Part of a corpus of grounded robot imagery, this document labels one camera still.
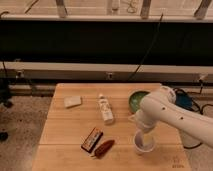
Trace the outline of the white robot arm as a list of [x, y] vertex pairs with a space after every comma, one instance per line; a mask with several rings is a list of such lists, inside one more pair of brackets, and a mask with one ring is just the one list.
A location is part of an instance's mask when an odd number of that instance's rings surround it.
[[161, 121], [213, 148], [213, 118], [181, 108], [175, 101], [175, 91], [168, 86], [145, 95], [134, 115], [137, 127], [143, 133], [149, 133]]

